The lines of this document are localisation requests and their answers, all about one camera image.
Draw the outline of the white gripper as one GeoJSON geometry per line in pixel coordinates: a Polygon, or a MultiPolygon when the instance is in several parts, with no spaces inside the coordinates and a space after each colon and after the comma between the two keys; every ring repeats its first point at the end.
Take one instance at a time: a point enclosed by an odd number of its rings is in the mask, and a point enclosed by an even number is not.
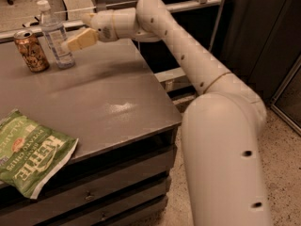
{"type": "Polygon", "coordinates": [[[110,9],[81,15],[82,22],[91,28],[81,28],[66,41],[69,51],[77,51],[97,43],[132,39],[139,29],[134,8],[110,9]]]}

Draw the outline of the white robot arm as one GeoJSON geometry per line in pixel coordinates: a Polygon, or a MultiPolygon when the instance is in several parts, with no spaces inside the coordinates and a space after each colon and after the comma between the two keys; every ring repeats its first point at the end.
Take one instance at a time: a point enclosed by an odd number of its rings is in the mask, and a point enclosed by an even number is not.
{"type": "Polygon", "coordinates": [[[162,40],[198,97],[182,117],[182,153],[195,226],[273,226],[258,137],[261,97],[182,28],[162,0],[87,13],[63,44],[76,51],[119,39],[162,40]]]}

